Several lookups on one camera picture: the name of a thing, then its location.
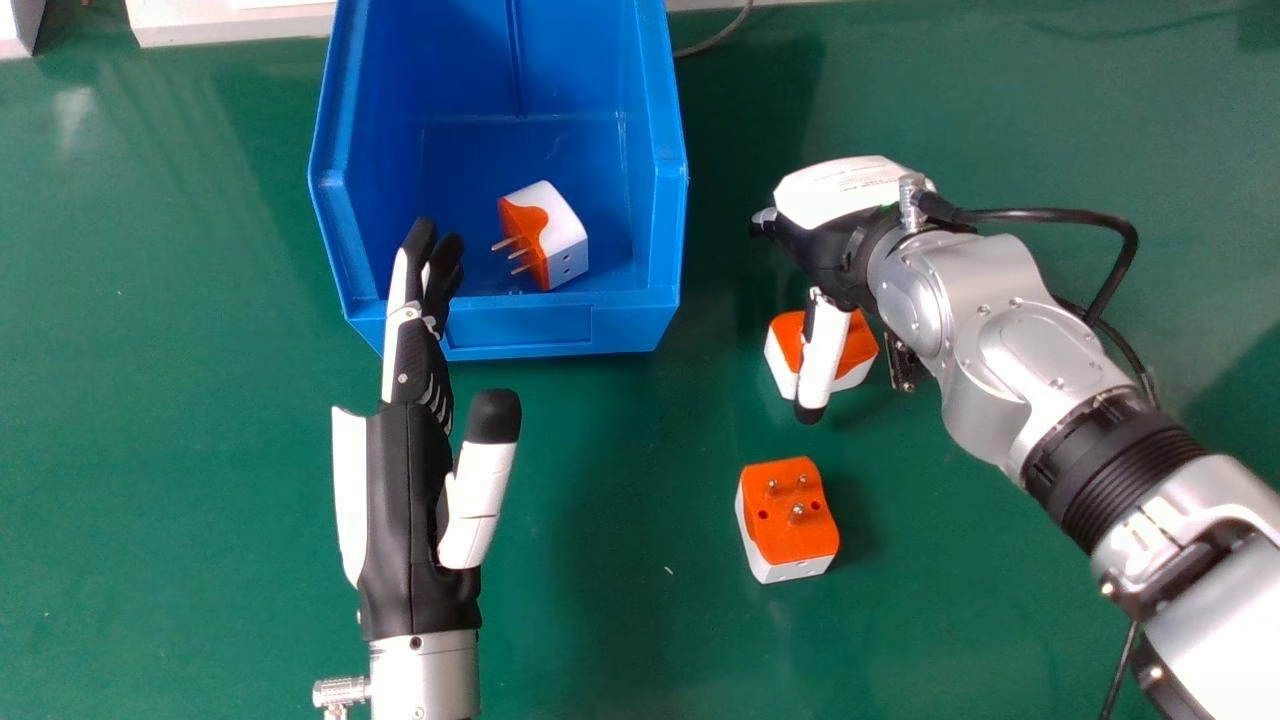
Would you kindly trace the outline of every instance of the blue plastic container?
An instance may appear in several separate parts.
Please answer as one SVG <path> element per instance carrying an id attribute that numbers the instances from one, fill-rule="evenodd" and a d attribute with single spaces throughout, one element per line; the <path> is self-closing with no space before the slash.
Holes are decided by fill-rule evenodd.
<path id="1" fill-rule="evenodd" d="M 511 275 L 498 197 L 550 181 L 590 270 Z M 381 352 L 419 215 L 466 242 L 451 360 L 650 351 L 680 304 L 689 184 L 663 0 L 339 0 L 310 168 L 343 314 Z"/>

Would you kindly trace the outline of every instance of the blue bin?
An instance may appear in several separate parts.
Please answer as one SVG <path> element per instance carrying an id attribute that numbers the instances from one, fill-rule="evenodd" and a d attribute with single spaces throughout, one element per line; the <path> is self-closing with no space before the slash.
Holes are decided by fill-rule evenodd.
<path id="1" fill-rule="evenodd" d="M 680 304 L 689 172 L 663 0 L 339 0 L 310 167 L 347 320 L 381 352 L 396 249 L 462 234 L 451 360 L 650 351 Z M 498 197 L 550 181 L 590 236 L 512 277 Z"/>

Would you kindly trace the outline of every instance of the robotic hand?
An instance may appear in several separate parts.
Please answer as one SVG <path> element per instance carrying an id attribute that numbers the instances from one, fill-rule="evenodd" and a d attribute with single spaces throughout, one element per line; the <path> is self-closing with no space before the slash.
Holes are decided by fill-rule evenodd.
<path id="1" fill-rule="evenodd" d="M 369 676 L 320 680 L 326 720 L 371 702 L 374 720 L 480 712 L 480 562 L 498 523 L 520 437 L 520 398 L 472 401 L 453 464 L 453 389 L 440 351 L 462 282 L 462 241 L 420 219 L 396 255 L 378 414 L 333 410 L 334 497 L 343 570 L 360 591 Z"/>
<path id="2" fill-rule="evenodd" d="M 1126 261 L 1082 320 L 1050 295 L 1021 241 L 969 227 L 997 215 L 1102 224 L 1132 240 L 1132 225 L 1079 210 L 959 210 L 877 156 L 792 173 L 774 204 L 753 234 L 817 283 L 810 305 L 879 318 L 895 387 L 937 378 L 951 437 L 1034 497 L 1091 556 L 1102 594 L 1144 626 L 1132 666 L 1151 701 L 1175 720 L 1271 716 L 1280 496 L 1202 448 L 1103 352 L 1092 324 Z M 838 318 L 806 323 L 803 420 L 826 405 L 823 350 L 842 342 L 838 329 Z"/>

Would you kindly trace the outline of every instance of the gray cable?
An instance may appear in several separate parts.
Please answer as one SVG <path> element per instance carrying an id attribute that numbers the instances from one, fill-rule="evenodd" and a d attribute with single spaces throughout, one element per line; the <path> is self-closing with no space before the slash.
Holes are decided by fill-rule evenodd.
<path id="1" fill-rule="evenodd" d="M 746 4 L 744 4 L 742 9 L 739 10 L 737 17 L 730 20 L 730 23 L 724 26 L 724 29 L 717 32 L 716 35 L 708 37 L 707 40 L 695 42 L 686 47 L 681 47 L 680 50 L 676 50 L 671 55 L 675 59 L 680 60 L 681 58 L 696 55 L 699 53 L 703 53 L 704 50 L 710 50 L 712 47 L 716 47 L 721 42 L 724 42 L 724 40 L 727 40 L 728 36 L 733 35 L 735 32 L 737 32 L 737 28 L 742 27 L 742 23 L 745 23 L 746 18 L 751 14 L 753 8 L 755 8 L 755 0 L 746 0 Z"/>

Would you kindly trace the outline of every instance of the silver robotic arm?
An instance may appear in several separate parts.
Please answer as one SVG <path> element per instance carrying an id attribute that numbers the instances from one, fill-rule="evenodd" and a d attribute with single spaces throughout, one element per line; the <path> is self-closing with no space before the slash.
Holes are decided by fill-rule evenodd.
<path id="1" fill-rule="evenodd" d="M 931 218 L 948 208 L 932 188 L 884 158 L 833 160 L 785 178 L 753 231 L 827 301 L 877 315 L 895 384 L 934 377 L 951 437 L 1091 556 L 1101 592 L 1144 626 L 1133 667 L 1166 716 L 1272 716 L 1280 496 L 1160 413 L 1021 241 Z"/>

